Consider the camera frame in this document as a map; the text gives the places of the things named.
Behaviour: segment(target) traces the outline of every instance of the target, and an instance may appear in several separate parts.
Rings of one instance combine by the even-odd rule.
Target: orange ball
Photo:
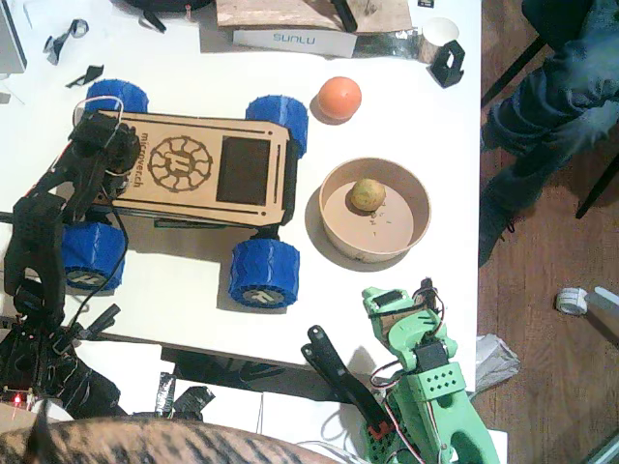
[[[361,106],[361,89],[348,77],[333,77],[318,92],[318,106],[326,116],[346,120]]]

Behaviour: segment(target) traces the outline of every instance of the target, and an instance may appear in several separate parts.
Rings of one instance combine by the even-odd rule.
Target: black screen panel
[[[271,142],[224,137],[217,201],[265,206]]]

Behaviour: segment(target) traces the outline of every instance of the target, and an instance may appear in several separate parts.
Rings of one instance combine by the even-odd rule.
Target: blue wheel
[[[253,239],[233,251],[228,293],[241,305],[292,305],[299,293],[299,251],[278,240]]]
[[[65,227],[62,259],[67,284],[83,290],[98,288],[112,273],[125,248],[123,233],[111,225],[80,222]],[[103,290],[113,290],[122,281],[125,260]]]
[[[146,93],[130,82],[117,79],[100,80],[90,86],[86,98],[92,99],[93,97],[102,97],[104,95],[118,97],[122,100],[123,105],[125,106],[125,111],[130,113],[146,113],[148,111],[148,97],[146,96]],[[118,102],[112,99],[89,101],[86,103],[86,110],[115,110],[118,109],[117,104]]]
[[[250,103],[245,110],[245,119],[270,121],[290,130],[299,144],[299,158],[308,149],[308,109],[298,100],[283,95],[268,95]]]

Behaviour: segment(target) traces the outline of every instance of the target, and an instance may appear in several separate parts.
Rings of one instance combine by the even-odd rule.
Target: potato
[[[373,179],[357,181],[352,188],[350,201],[361,211],[376,211],[385,201],[385,186]]]

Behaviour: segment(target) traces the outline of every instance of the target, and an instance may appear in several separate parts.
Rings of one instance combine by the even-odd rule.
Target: white table
[[[231,250],[249,232],[159,230],[151,220],[128,217],[131,242],[124,283],[113,296],[93,299],[92,310],[80,321],[87,325],[116,303],[123,310],[107,331],[110,335],[288,365],[306,365],[300,348],[307,342],[308,328],[319,324],[353,371],[369,373],[393,357],[372,334],[361,291],[369,286],[413,291],[422,278],[431,276],[447,303],[449,335],[459,344],[457,361],[473,390],[481,4],[444,0],[434,10],[414,4],[414,24],[443,15],[460,28],[459,41],[467,52],[465,74],[450,89],[441,89],[424,65],[399,59],[199,54],[194,24],[168,22],[163,35],[101,0],[64,0],[61,10],[69,12],[69,20],[82,16],[91,31],[80,40],[70,39],[59,66],[52,67],[41,48],[47,35],[62,30],[52,31],[44,24],[35,31],[21,27],[29,68],[5,83],[25,105],[12,99],[0,106],[0,210],[10,211],[66,145],[72,110],[86,92],[64,85],[88,65],[104,64],[103,77],[141,86],[150,98],[150,111],[223,118],[243,118],[247,104],[267,94],[284,94],[309,105],[327,78],[348,75],[361,86],[363,104],[351,121],[337,127],[310,116],[308,152],[299,164],[296,214],[280,231],[284,241],[301,251],[298,303],[285,313],[265,314],[229,299]],[[23,26],[20,12],[17,8],[15,21]],[[379,266],[376,272],[347,261],[328,244],[315,203],[317,189],[334,167],[367,156],[409,168],[426,186],[432,207],[424,238],[396,265]],[[3,224],[0,250],[10,236],[11,227]],[[67,297],[67,317],[81,298]],[[0,300],[2,313],[12,315],[11,299],[0,295]]]

